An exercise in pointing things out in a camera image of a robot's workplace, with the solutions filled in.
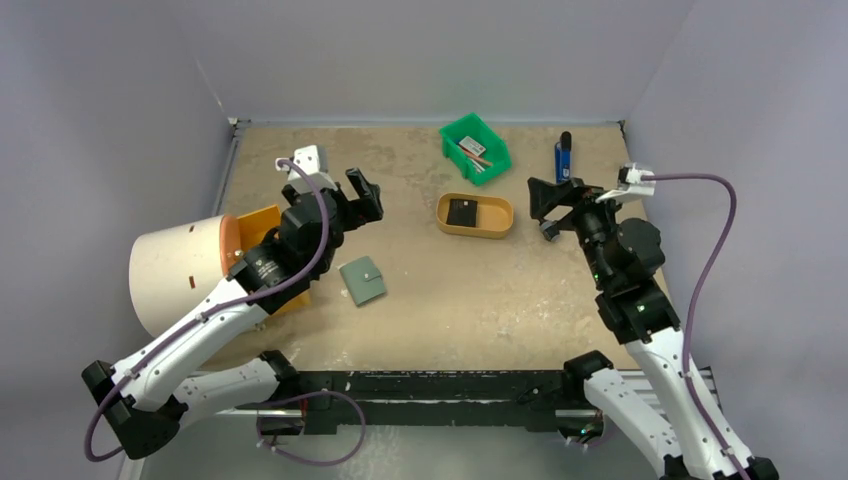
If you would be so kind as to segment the teal card holder wallet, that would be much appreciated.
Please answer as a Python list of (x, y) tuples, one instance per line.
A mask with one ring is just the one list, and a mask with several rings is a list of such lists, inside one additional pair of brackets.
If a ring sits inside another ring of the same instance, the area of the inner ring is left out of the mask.
[(348, 262), (339, 271), (348, 294), (357, 307), (387, 293), (382, 273), (370, 256)]

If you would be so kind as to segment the small items in bin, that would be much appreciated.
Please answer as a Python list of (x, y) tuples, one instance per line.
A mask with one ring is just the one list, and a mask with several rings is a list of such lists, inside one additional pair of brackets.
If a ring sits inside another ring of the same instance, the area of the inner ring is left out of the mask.
[(476, 171), (482, 172), (493, 166), (491, 161), (483, 157), (486, 148), (472, 137), (465, 136), (458, 140), (456, 144), (465, 156), (470, 159)]

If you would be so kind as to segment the blue black lighter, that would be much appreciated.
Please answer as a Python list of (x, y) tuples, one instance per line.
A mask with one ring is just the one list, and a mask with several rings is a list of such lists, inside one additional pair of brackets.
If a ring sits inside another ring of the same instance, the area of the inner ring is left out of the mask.
[(563, 131), (554, 148), (555, 181), (557, 183), (563, 183), (571, 178), (571, 152), (571, 132)]

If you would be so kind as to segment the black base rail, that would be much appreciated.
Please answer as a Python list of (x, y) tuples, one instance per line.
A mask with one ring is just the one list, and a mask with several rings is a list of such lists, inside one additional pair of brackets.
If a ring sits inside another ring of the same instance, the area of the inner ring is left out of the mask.
[(602, 412), (565, 385), (559, 370), (302, 371), (253, 404), (265, 435), (287, 411), (307, 435), (342, 425), (520, 427), (589, 442), (605, 432)]

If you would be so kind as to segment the orange drawer tray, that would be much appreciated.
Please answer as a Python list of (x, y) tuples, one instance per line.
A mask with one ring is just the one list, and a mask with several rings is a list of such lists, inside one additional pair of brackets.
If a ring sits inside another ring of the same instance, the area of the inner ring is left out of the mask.
[[(267, 231), (279, 224), (280, 216), (281, 210), (276, 204), (237, 216), (236, 221), (241, 249), (246, 252), (250, 248), (257, 246)], [(272, 315), (272, 318), (308, 308), (311, 304), (310, 293), (309, 291), (305, 291), (283, 305)]]

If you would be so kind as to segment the green plastic bin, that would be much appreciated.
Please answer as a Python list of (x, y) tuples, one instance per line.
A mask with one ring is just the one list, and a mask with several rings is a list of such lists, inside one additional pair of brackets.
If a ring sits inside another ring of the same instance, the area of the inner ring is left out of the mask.
[(469, 113), (439, 129), (443, 156), (475, 186), (512, 167), (505, 142), (476, 114)]

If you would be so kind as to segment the tan oval tray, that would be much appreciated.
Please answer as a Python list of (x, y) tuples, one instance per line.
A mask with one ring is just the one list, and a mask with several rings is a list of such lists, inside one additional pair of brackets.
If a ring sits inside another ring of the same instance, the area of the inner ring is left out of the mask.
[[(466, 198), (478, 201), (478, 219), (476, 228), (451, 226), (445, 223), (448, 204), (451, 198)], [(486, 195), (451, 192), (443, 194), (436, 207), (438, 228), (446, 234), (502, 239), (507, 236), (514, 223), (514, 209), (510, 202)]]

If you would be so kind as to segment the black credit card stack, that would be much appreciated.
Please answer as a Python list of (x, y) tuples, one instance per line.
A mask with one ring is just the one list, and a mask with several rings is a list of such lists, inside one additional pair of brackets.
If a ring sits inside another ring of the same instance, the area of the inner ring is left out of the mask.
[(451, 198), (445, 223), (451, 226), (476, 228), (478, 201), (466, 198)]

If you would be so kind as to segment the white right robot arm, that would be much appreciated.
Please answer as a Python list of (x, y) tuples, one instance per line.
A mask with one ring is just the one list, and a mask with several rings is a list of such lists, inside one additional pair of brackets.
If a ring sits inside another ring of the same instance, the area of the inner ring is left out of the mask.
[(649, 461), (660, 479), (776, 479), (729, 424), (691, 354), (682, 323), (655, 279), (661, 234), (641, 218), (617, 221), (623, 203), (653, 195), (661, 176), (624, 168), (612, 190), (578, 178), (527, 181), (530, 216), (548, 239), (576, 234), (596, 289), (598, 312), (634, 359), (659, 402), (649, 405), (598, 351), (567, 361), (561, 392), (576, 407), (599, 408)]

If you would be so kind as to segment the black grey knob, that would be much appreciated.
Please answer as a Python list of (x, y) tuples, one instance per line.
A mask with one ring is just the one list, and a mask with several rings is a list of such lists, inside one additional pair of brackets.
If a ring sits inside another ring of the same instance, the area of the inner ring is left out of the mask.
[(560, 230), (556, 222), (543, 221), (539, 225), (539, 229), (543, 238), (548, 242), (555, 242), (559, 238)]

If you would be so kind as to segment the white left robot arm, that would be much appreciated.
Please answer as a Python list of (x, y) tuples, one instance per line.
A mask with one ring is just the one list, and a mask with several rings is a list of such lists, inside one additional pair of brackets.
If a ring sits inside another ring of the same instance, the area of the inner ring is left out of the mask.
[(284, 355), (265, 351), (248, 363), (212, 374), (198, 369), (236, 336), (278, 312), (330, 270), (348, 231), (380, 221), (379, 185), (351, 168), (345, 173), (357, 193), (350, 200), (338, 184), (304, 193), (287, 186), (290, 206), (277, 226), (249, 249), (189, 313), (136, 353), (110, 364), (95, 361), (82, 379), (98, 404), (84, 440), (88, 460), (100, 419), (120, 445), (117, 453), (143, 459), (188, 425), (222, 410), (268, 403), (284, 409), (300, 392), (299, 374)]

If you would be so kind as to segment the white cylinder drum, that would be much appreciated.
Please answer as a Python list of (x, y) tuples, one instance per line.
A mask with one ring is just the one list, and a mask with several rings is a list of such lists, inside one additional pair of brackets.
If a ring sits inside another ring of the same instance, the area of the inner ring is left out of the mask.
[(238, 221), (219, 215), (139, 236), (128, 282), (143, 328), (153, 337), (192, 310), (226, 276), (241, 249)]

